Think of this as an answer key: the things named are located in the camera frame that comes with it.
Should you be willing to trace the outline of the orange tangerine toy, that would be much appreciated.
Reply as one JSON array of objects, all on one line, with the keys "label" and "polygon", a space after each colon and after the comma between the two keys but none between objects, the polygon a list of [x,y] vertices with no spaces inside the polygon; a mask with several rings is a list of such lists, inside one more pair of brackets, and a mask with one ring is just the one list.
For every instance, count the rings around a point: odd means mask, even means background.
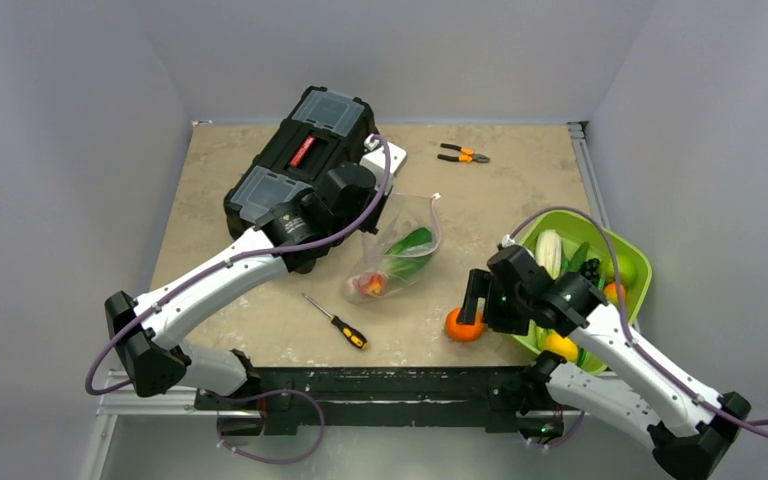
[{"label": "orange tangerine toy", "polygon": [[456,307],[448,313],[444,323],[444,332],[455,342],[469,343],[478,340],[485,330],[482,314],[476,313],[474,322],[467,324],[458,322],[460,313],[460,307]]}]

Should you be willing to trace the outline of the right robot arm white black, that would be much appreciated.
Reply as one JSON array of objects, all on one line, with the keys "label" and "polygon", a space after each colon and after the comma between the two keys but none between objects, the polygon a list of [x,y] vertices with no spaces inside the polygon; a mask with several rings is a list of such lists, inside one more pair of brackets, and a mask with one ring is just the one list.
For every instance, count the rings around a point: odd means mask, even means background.
[{"label": "right robot arm white black", "polygon": [[709,478],[738,436],[734,422],[751,411],[742,395],[694,380],[582,275],[553,279],[520,245],[499,248],[486,269],[470,271],[457,320],[516,335],[537,325],[595,355],[617,382],[542,353],[523,372],[523,411],[553,400],[589,413],[643,444],[674,479]]}]

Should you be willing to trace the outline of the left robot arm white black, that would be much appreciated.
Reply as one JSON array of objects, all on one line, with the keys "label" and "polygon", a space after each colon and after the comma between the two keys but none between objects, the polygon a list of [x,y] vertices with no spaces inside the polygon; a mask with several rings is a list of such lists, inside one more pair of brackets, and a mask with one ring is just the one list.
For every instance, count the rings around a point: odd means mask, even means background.
[{"label": "left robot arm white black", "polygon": [[187,341],[197,326],[248,291],[312,266],[351,233],[373,232],[394,173],[346,164],[323,181],[277,203],[230,246],[182,277],[132,297],[120,291],[104,303],[110,341],[127,383],[142,398],[175,386],[219,394],[232,408],[257,399],[247,357]]}]

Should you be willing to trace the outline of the black grapes toy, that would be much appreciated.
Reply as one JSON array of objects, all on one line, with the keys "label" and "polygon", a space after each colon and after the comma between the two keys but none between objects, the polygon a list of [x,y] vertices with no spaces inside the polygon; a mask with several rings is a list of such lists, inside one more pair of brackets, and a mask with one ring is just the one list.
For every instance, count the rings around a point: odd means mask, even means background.
[{"label": "black grapes toy", "polygon": [[591,258],[582,264],[578,272],[592,284],[598,285],[601,279],[600,265],[601,260],[599,258]]}]

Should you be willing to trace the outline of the red apple toy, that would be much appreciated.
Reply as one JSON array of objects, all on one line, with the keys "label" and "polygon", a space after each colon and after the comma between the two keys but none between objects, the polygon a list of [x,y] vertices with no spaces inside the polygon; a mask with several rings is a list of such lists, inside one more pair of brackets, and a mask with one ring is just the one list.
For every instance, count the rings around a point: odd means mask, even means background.
[{"label": "red apple toy", "polygon": [[356,290],[364,298],[379,298],[386,293],[387,276],[380,272],[367,272],[355,281]]}]

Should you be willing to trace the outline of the orange mango toy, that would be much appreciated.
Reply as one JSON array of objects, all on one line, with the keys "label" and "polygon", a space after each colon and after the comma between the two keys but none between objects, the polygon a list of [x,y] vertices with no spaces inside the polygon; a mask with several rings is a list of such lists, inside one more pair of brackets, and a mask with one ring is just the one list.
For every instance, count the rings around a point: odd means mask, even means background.
[{"label": "orange mango toy", "polygon": [[611,282],[603,290],[606,299],[613,305],[618,306],[621,300],[627,299],[626,288],[621,283]]}]

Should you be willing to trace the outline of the green apple toy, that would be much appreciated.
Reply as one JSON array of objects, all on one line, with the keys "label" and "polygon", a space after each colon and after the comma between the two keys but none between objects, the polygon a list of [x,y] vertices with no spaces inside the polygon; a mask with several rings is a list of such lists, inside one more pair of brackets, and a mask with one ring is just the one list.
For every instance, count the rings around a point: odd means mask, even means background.
[{"label": "green apple toy", "polygon": [[616,261],[607,260],[605,266],[605,276],[614,281],[618,272],[620,283],[624,287],[631,287],[637,279],[637,268],[633,260],[627,255],[617,254]]}]

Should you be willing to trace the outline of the clear zip top bag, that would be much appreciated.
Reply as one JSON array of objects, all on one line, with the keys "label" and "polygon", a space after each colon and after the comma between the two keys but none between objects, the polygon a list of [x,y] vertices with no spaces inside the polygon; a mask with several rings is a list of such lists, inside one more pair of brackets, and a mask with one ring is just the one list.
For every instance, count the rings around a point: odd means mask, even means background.
[{"label": "clear zip top bag", "polygon": [[348,302],[384,299],[419,281],[443,242],[440,199],[439,193],[389,196],[377,233],[362,235],[362,255],[341,287]]}]

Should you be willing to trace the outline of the green bok choy toy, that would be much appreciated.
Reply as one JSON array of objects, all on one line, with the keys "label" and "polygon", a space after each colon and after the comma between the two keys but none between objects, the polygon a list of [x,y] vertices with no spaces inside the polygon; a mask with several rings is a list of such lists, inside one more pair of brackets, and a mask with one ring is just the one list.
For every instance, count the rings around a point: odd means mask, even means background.
[{"label": "green bok choy toy", "polygon": [[414,281],[432,259],[436,247],[435,234],[427,227],[418,227],[384,252],[381,269],[388,280]]}]

